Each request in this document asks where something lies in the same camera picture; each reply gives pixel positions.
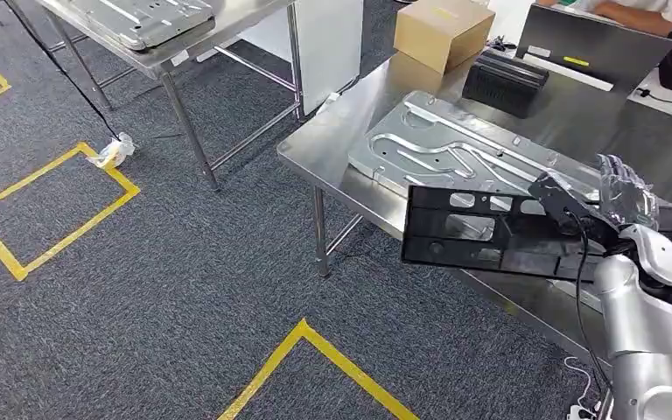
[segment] black cable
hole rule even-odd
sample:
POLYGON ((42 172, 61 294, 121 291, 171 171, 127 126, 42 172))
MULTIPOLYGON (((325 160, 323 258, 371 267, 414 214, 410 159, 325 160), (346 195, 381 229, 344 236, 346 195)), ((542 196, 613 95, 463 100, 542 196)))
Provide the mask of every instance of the black cable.
POLYGON ((586 334, 586 330, 584 328, 584 320, 583 317, 581 317, 581 275, 584 272, 586 257, 588 257, 589 255, 589 238, 584 229, 584 224, 581 222, 578 216, 576 216, 573 212, 568 211, 566 211, 566 214, 569 217, 571 217, 578 225, 578 230, 580 230, 581 232, 581 241, 584 246, 584 254, 581 257, 581 263, 578 265, 578 273, 576 274, 576 313, 578 316, 578 327, 581 329, 581 333, 584 336, 584 343, 586 344, 586 349, 589 351, 589 355, 591 356, 591 359, 593 360, 593 364, 595 367, 593 376, 594 381, 596 382, 596 386, 598 387, 599 392, 601 393, 601 395, 603 395, 606 389, 601 387, 601 384, 599 383, 599 378, 597 377, 596 373, 598 373, 601 376, 607 389, 612 388, 612 383, 609 381, 609 378, 606 376, 604 369, 601 367, 601 364, 599 363, 599 357, 597 357, 596 352, 594 351, 591 342, 589 341, 588 335, 586 334))
POLYGON ((655 99, 658 102, 672 103, 672 101, 670 101, 668 99, 663 99, 663 98, 659 98, 658 96, 653 96, 653 94, 650 93, 650 89, 643 89, 642 87, 638 87, 635 90, 639 90, 640 91, 640 96, 642 96, 643 98, 650 97, 650 98, 655 99))
POLYGON ((506 50, 515 50, 516 44, 511 42, 504 42, 503 35, 500 35, 493 40, 487 41, 486 46, 493 48, 494 50, 501 51, 504 53, 506 50))
POLYGON ((36 34, 32 33, 32 31, 30 31, 29 27, 27 26, 25 21, 22 19, 22 17, 20 17, 19 14, 16 13, 11 8, 11 5, 9 4, 9 2, 5 2, 5 3, 9 7, 9 10, 11 11, 11 13, 17 18, 19 23, 22 25, 24 30, 27 32, 27 34, 29 34, 30 38, 32 38, 32 40, 35 42, 35 44, 37 44, 39 46, 39 49, 42 50, 43 53, 45 53, 45 55, 47 56, 48 59, 50 59, 52 64, 58 68, 58 71, 61 74, 63 74, 64 76, 66 76, 66 79, 68 79, 68 81, 71 82, 73 87, 76 88, 76 90, 79 91, 79 94, 81 95, 81 97, 83 97, 84 101, 86 101, 88 103, 88 105, 91 107, 91 109, 93 109, 94 112, 99 116, 99 118, 101 118, 101 121, 104 123, 104 126, 107 127, 107 130, 109 130, 110 133, 112 133, 112 136, 119 140, 120 137, 117 135, 117 133, 115 133, 115 131, 112 129, 112 127, 109 126, 109 123, 107 122, 107 118, 104 116, 104 114, 102 114, 102 112, 96 107, 96 105, 94 105, 94 103, 91 102, 90 99, 88 99, 88 96, 86 96, 86 94, 83 93, 83 91, 81 90, 79 85, 77 85, 76 82, 73 79, 71 79, 71 76, 68 75, 66 70, 55 59, 55 56, 50 52, 50 50, 47 49, 47 46, 45 46, 45 44, 42 43, 42 41, 37 37, 36 34))

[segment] white tape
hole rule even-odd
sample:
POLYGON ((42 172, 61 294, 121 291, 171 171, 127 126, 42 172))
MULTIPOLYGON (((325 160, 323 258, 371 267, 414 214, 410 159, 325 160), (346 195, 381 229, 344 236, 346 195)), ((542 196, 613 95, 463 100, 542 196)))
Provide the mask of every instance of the white tape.
POLYGON ((174 65, 174 67, 178 66, 179 64, 183 63, 186 61, 186 59, 189 58, 189 52, 186 50, 176 54, 175 56, 171 57, 171 63, 174 65))
POLYGON ((614 85, 612 83, 597 79, 595 77, 591 77, 588 74, 583 74, 575 70, 570 70, 568 67, 560 66, 559 64, 555 64, 553 62, 547 61, 546 59, 541 59, 531 54, 524 54, 524 61, 532 63, 535 66, 546 68, 551 72, 562 74, 563 76, 568 76, 573 80, 580 81, 581 83, 585 83, 589 86, 593 86, 605 92, 609 92, 610 90, 612 90, 612 88, 614 88, 614 85))
POLYGON ((548 58, 552 51, 540 48, 539 46, 530 45, 527 48, 527 52, 534 55, 539 55, 540 57, 548 58))

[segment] gray carpet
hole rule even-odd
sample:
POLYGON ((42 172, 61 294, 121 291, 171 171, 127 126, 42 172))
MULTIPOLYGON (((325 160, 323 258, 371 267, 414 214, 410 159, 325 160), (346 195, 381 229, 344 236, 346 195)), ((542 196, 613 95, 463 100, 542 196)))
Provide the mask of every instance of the gray carpet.
MULTIPOLYGON (((22 2, 45 36, 33 3, 22 2)), ((391 53, 397 3, 367 0, 363 72, 391 53)), ((0 4, 0 191, 108 132, 0 4)), ((234 49, 285 77, 286 63, 234 49)), ((102 78, 123 63, 80 43, 102 78)), ((59 59, 78 80, 66 54, 59 59)), ((278 114, 284 89, 225 57, 190 64, 179 89, 206 150, 220 154, 278 114)), ((141 192, 18 283, 0 262, 0 418, 216 418, 302 318, 421 418, 564 418, 585 381, 566 353, 441 269, 398 261, 367 224, 315 274, 309 186, 274 150, 286 120, 217 174, 211 193, 162 89, 133 74, 108 114, 138 153, 141 192)), ((0 235, 25 260, 118 194, 80 159, 0 203, 0 235)), ((329 232, 351 214, 325 203, 329 232)), ((389 418, 301 342, 241 418, 389 418)))

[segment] metal table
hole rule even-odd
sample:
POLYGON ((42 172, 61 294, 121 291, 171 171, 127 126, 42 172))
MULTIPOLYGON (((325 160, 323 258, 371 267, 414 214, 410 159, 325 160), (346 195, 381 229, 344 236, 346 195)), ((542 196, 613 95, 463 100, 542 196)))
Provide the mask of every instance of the metal table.
MULTIPOLYGON (((398 53, 279 144, 283 162, 313 185, 316 259, 322 276, 328 273, 329 254, 362 219, 402 238, 406 199, 350 166, 348 151, 354 142, 365 141, 365 133, 417 89, 433 89, 439 99, 581 162, 593 164, 597 152, 618 154, 644 179, 655 183, 655 191, 665 200, 672 201, 672 115, 551 74, 538 98, 536 114, 519 120, 460 98, 469 64, 434 80, 440 76, 398 53), (330 243, 326 243, 323 192, 357 213, 330 243)), ((550 282, 480 271, 453 272, 571 354, 590 359, 582 346, 575 299, 550 282)), ((604 356, 601 314, 583 305, 582 316, 592 347, 604 356)))
MULTIPOLYGON (((37 32, 29 23, 26 15, 19 9, 14 0, 4 0, 27 24, 27 30, 35 35, 37 32)), ((295 13, 295 0, 212 0, 209 3, 214 9, 214 28, 210 29, 207 24, 202 24, 189 31, 186 31, 177 37, 174 37, 161 45, 150 48, 146 51, 138 52, 130 50, 120 44, 114 37, 103 32, 96 25, 90 24, 84 16, 78 14, 69 6, 68 0, 36 0, 45 8, 48 18, 52 22, 56 32, 60 35, 62 43, 51 47, 51 51, 56 51, 62 47, 67 48, 73 56, 79 61, 80 66, 85 71, 89 81, 91 82, 94 91, 99 97, 102 106, 111 108, 107 96, 103 92, 110 83, 113 83, 127 74, 138 71, 150 79, 161 80, 166 93, 171 99, 171 105, 176 112, 177 118, 181 123, 187 138, 192 146, 194 155, 199 161, 199 166, 202 173, 210 182, 213 190, 218 191, 217 179, 214 176, 214 170, 227 162, 232 156, 243 150, 247 145, 255 141, 266 130, 270 129, 279 121, 283 120, 287 115, 294 113, 297 119, 304 116, 303 111, 303 92, 302 80, 300 73, 299 62, 299 47, 298 47, 298 31, 297 19, 295 13), (262 19, 273 14, 282 8, 287 8, 287 18, 290 29, 290 47, 292 50, 292 82, 283 80, 272 72, 260 68, 255 64, 239 57, 220 45, 232 39, 238 33, 256 25, 262 19), (95 42, 107 48, 114 55, 124 60, 129 68, 113 75, 106 80, 97 81, 91 72, 88 70, 83 58, 79 55, 74 46, 76 38, 71 39, 63 28, 60 20, 68 22, 71 26, 82 32, 85 36, 91 38, 95 42), (275 83, 288 88, 295 95, 295 101, 282 113, 275 116, 270 121, 266 122, 260 129, 256 130, 250 136, 240 141, 231 150, 218 157, 210 163, 205 155, 205 152, 200 145, 197 138, 196 131, 189 120, 189 115, 186 113, 184 104, 179 98, 179 93, 174 85, 172 78, 172 71, 174 71, 182 62, 186 60, 193 60, 202 53, 210 50, 216 50, 223 55, 228 56, 232 60, 243 64, 244 66, 256 71, 257 73, 267 77, 275 83)))

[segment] person's arm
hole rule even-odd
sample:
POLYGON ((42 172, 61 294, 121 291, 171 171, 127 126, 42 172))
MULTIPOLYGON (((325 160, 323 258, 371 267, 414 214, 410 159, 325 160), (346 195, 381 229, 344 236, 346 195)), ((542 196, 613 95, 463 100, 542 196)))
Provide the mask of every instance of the person's arm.
POLYGON ((604 1, 593 10, 597 15, 615 20, 638 31, 667 37, 672 31, 672 22, 663 18, 658 11, 647 11, 604 1))

